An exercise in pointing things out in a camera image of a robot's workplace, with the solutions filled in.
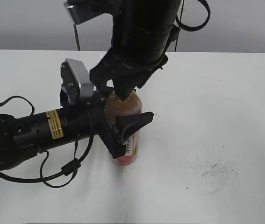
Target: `bottle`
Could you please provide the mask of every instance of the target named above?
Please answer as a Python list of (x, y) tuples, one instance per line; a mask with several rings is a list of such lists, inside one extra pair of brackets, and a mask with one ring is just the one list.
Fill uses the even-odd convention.
[[(108, 96), (105, 104), (105, 114), (110, 123), (114, 125), (116, 116), (140, 114), (142, 113), (142, 107), (143, 104), (135, 91), (132, 91), (125, 101), (121, 101), (115, 92), (112, 92)], [(129, 137), (129, 139), (125, 142), (125, 155), (117, 159), (113, 159), (114, 163), (126, 166), (136, 160), (138, 154), (138, 136), (139, 131)]]

